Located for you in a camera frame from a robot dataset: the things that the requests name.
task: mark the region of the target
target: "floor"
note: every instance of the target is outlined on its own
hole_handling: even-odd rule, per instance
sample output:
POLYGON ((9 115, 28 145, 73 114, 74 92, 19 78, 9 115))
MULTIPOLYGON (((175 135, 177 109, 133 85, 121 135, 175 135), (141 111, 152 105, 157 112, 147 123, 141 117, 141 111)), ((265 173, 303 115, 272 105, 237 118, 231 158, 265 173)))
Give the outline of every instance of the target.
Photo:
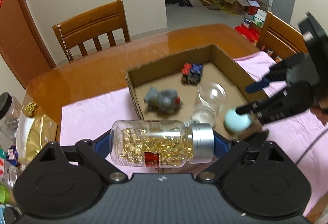
POLYGON ((166 6, 167 26, 170 31, 207 24, 223 23, 231 28, 239 26, 244 16, 234 16, 221 10, 209 10, 199 1, 191 1, 194 7, 180 7, 178 4, 166 6))

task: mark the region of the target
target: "gray toy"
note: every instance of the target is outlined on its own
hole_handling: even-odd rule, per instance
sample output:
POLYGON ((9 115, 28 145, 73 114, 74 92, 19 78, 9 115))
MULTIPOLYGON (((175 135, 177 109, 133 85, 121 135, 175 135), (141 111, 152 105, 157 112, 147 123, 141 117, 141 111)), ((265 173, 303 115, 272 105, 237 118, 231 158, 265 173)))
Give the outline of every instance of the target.
POLYGON ((153 110, 155 107, 158 107, 160 111, 167 112, 169 114, 173 113, 182 105, 177 91, 166 89, 159 92, 154 87, 150 87, 150 90, 144 98, 144 102, 148 103, 149 110, 153 110))

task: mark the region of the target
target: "pink tablecloth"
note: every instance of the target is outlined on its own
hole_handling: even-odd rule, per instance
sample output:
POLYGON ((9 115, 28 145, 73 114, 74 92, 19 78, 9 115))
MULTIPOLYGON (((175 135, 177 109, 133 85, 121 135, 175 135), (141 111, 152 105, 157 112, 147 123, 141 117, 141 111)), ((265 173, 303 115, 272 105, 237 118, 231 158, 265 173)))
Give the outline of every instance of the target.
MULTIPOLYGON (((255 80, 269 71, 274 61, 265 53, 235 59, 255 80)), ((270 96, 285 86, 272 83, 265 88, 270 96)), ((136 120, 128 88, 86 99, 63 107, 61 145, 74 145, 77 141, 96 139, 112 127, 116 120, 136 120)), ((308 145, 323 130, 323 125, 309 111, 288 120, 279 121, 265 128, 270 130, 269 140, 279 146, 296 161, 308 145)), ((299 168, 312 186, 311 200, 304 212, 307 215, 317 201, 328 191, 328 137, 322 138, 299 164, 299 168)), ((132 173, 156 173, 154 168, 119 167, 129 177, 132 173)))

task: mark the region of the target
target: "teal egg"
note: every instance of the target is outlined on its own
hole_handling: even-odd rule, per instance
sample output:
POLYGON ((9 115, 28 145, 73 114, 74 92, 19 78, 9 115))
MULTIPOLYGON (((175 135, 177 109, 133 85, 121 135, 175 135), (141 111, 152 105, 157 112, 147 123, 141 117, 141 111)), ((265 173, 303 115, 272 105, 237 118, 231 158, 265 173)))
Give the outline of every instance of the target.
POLYGON ((232 133, 238 133, 246 130, 252 124, 252 119, 249 114, 238 115, 232 108, 224 116, 224 124, 232 133))

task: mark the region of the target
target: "cardboard tray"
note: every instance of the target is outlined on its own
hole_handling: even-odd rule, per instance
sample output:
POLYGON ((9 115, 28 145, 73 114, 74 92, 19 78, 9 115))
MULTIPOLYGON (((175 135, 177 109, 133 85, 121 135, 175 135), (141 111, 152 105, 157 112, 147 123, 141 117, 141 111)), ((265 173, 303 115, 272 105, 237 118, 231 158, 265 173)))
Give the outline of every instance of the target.
MULTIPOLYGON (((226 94, 226 108, 237 107, 247 102, 266 99, 266 94, 261 91, 254 94, 245 92, 245 87, 254 80, 217 45, 211 44, 204 47, 193 48, 178 52, 147 64, 130 68, 126 80, 140 120, 181 120, 187 121, 195 108, 199 87, 207 82, 220 84, 226 94), (185 63, 204 64, 203 74, 197 86, 183 85, 181 83, 181 69, 185 63), (182 107, 169 115, 158 111, 149 111, 143 98, 150 86, 159 91, 164 89, 177 90, 182 107)), ((262 129, 258 119, 254 116, 253 124, 245 131, 231 134, 224 127, 224 116, 218 116, 214 130, 227 139, 244 140, 262 129)))

